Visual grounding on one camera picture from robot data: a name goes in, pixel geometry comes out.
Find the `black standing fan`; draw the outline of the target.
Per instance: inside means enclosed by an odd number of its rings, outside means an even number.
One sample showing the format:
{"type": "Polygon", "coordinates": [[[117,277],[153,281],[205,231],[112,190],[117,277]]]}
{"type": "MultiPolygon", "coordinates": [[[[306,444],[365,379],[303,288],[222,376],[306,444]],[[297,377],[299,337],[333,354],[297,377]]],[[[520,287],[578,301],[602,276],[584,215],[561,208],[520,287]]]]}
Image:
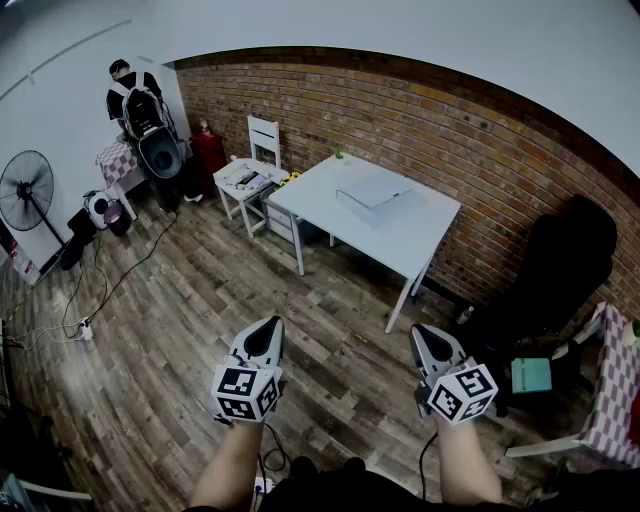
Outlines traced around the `black standing fan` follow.
{"type": "Polygon", "coordinates": [[[79,266],[84,250],[51,218],[55,185],[49,160],[34,149],[17,153],[0,172],[0,222],[40,271],[53,265],[70,271],[79,266]]]}

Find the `checkered cloth table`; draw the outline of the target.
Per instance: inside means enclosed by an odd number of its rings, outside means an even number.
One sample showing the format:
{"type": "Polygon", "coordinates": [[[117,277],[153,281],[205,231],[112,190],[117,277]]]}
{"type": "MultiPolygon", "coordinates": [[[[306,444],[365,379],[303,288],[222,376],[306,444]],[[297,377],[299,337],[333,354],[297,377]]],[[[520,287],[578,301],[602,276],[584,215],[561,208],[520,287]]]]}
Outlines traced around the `checkered cloth table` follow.
{"type": "Polygon", "coordinates": [[[115,194],[131,220],[136,221],[136,212],[126,194],[142,184],[145,176],[130,147],[116,141],[97,154],[95,163],[102,172],[106,188],[115,194]]]}
{"type": "Polygon", "coordinates": [[[640,342],[625,343],[632,324],[616,309],[601,302],[593,316],[572,340],[578,344],[596,335],[602,340],[598,380],[592,410],[576,434],[514,446],[505,451],[509,458],[546,455],[578,447],[590,448],[633,469],[640,468],[640,446],[629,438],[632,404],[640,392],[640,342]]]}

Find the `person's black clothing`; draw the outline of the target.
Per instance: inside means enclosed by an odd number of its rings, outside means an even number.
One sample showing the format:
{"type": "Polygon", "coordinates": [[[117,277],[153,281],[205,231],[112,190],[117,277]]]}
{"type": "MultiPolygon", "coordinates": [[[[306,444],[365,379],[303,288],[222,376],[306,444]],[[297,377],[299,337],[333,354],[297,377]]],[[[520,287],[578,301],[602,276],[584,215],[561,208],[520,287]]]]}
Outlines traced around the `person's black clothing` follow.
{"type": "Polygon", "coordinates": [[[334,471],[296,475],[278,483],[257,512],[521,512],[496,503],[455,506],[421,499],[351,459],[334,471]]]}

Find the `red gas cylinder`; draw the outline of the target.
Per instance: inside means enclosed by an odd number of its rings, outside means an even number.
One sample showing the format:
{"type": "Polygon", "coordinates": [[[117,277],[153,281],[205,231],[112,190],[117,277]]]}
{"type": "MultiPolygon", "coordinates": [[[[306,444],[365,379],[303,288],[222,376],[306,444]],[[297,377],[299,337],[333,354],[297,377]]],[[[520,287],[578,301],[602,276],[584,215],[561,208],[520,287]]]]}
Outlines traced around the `red gas cylinder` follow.
{"type": "Polygon", "coordinates": [[[191,137],[196,166],[196,182],[206,197],[216,194],[214,175],[226,164],[222,137],[213,132],[206,119],[199,120],[199,131],[191,137]]]}

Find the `grey drawer unit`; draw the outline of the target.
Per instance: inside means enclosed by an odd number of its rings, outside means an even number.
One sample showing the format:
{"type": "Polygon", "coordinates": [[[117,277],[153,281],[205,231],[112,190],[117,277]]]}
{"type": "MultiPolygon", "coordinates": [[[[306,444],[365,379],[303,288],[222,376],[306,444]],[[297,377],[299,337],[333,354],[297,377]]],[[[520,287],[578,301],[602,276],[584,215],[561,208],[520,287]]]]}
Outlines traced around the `grey drawer unit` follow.
{"type": "Polygon", "coordinates": [[[265,189],[261,195],[261,205],[266,219],[267,227],[275,234],[285,239],[289,243],[294,243],[291,219],[286,210],[275,205],[270,196],[276,191],[276,187],[271,185],[265,189]]]}

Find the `white wooden chair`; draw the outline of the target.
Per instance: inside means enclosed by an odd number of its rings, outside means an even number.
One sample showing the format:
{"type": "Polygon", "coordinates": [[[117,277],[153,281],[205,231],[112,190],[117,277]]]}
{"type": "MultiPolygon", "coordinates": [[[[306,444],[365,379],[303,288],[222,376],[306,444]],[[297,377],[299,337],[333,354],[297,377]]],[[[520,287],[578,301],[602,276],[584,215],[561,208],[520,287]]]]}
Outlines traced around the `white wooden chair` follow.
{"type": "Polygon", "coordinates": [[[270,151],[275,156],[275,167],[281,168],[279,124],[253,116],[247,117],[251,157],[257,159],[257,148],[270,151]]]}

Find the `white square table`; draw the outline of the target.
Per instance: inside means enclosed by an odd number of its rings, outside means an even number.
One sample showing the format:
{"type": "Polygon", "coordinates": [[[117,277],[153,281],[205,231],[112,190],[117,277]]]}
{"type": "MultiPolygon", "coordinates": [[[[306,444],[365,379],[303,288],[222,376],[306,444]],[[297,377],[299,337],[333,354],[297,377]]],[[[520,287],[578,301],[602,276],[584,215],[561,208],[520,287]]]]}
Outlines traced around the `white square table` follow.
{"type": "Polygon", "coordinates": [[[334,155],[302,173],[271,195],[275,205],[289,213],[294,236],[298,272],[304,263],[297,220],[299,218],[405,278],[385,332],[390,333],[408,296],[416,294],[435,252],[453,222],[461,204],[439,191],[409,179],[428,199],[429,210],[409,223],[390,229],[372,228],[360,221],[336,200],[336,190],[359,178],[388,171],[366,160],[344,153],[334,155]]]}

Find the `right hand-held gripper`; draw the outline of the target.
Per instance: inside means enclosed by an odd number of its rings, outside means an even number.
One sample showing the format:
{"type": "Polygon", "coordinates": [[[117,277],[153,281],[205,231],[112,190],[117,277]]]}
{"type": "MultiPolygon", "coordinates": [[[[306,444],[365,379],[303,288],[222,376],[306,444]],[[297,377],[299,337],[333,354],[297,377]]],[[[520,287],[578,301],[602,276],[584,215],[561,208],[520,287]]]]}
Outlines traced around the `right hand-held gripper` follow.
{"type": "Polygon", "coordinates": [[[413,324],[410,338],[424,378],[415,391],[420,416],[435,413],[458,425],[482,415],[499,390],[486,365],[467,358],[458,340],[439,328],[413,324]]]}

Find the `teal box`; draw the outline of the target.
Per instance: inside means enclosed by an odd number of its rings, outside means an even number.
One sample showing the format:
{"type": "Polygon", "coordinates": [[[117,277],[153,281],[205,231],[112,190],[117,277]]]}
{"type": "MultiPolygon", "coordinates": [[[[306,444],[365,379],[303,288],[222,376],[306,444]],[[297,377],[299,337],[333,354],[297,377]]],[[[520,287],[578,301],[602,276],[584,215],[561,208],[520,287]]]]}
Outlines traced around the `teal box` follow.
{"type": "Polygon", "coordinates": [[[551,364],[548,358],[516,358],[511,361],[513,394],[542,393],[552,390],[551,364]]]}

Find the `person's left forearm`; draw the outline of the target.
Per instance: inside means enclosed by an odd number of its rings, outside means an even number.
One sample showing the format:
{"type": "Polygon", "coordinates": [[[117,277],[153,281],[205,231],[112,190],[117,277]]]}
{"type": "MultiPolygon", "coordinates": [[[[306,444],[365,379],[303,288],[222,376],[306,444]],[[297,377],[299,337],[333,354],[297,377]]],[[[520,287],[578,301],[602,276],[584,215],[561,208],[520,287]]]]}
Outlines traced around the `person's left forearm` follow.
{"type": "Polygon", "coordinates": [[[194,487],[190,509],[249,512],[263,430],[263,423],[252,422],[236,422],[226,430],[194,487]]]}

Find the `black office chair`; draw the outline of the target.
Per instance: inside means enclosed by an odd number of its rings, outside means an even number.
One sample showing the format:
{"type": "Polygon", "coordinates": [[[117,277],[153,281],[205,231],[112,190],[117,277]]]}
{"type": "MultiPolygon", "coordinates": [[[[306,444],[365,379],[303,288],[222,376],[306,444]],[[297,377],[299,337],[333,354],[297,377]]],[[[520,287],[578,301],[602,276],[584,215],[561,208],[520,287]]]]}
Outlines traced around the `black office chair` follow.
{"type": "Polygon", "coordinates": [[[534,222],[514,283],[461,328],[463,344],[499,386],[498,416],[514,403],[505,369],[519,342],[564,329],[610,276],[616,244],[613,218],[592,200],[572,197],[534,222]]]}

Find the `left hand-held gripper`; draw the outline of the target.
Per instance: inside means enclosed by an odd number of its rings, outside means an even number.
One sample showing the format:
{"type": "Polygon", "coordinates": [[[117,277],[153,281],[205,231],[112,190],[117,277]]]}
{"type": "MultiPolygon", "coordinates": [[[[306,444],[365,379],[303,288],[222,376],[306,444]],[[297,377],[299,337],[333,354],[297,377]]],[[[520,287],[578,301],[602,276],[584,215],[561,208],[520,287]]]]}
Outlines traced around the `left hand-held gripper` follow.
{"type": "Polygon", "coordinates": [[[283,320],[271,316],[236,335],[230,355],[214,372],[211,395],[217,407],[216,421],[260,423],[276,410],[284,389],[279,365],[284,333],[283,320]]]}

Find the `white round appliance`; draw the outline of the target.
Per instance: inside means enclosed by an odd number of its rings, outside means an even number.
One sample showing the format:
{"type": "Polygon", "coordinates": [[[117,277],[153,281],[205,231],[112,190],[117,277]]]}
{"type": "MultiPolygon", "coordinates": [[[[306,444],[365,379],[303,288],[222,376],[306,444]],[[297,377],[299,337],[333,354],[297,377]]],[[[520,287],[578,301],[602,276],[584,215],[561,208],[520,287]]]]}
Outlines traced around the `white round appliance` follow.
{"type": "Polygon", "coordinates": [[[99,230],[104,230],[107,225],[104,221],[104,212],[109,207],[110,196],[104,191],[89,191],[83,195],[84,208],[92,222],[99,230]]]}

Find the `dark purple bucket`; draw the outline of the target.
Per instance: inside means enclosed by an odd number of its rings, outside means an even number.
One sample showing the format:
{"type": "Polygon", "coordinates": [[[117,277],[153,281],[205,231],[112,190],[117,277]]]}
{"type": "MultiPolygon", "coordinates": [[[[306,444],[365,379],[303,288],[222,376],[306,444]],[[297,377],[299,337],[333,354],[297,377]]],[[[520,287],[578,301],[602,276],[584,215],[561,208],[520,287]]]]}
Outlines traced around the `dark purple bucket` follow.
{"type": "Polygon", "coordinates": [[[109,230],[117,237],[127,233],[131,226],[131,219],[119,200],[111,200],[103,213],[103,220],[109,230]]]}

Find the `person's right forearm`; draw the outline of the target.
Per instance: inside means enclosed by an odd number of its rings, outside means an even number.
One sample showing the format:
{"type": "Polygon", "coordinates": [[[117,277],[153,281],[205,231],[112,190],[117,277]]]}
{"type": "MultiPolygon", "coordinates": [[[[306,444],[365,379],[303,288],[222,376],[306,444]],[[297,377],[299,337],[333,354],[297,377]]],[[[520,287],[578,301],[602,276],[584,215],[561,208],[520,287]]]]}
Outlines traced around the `person's right forearm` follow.
{"type": "Polygon", "coordinates": [[[455,506],[502,502],[501,481],[485,455],[474,423],[452,425],[435,416],[442,500],[455,506]]]}

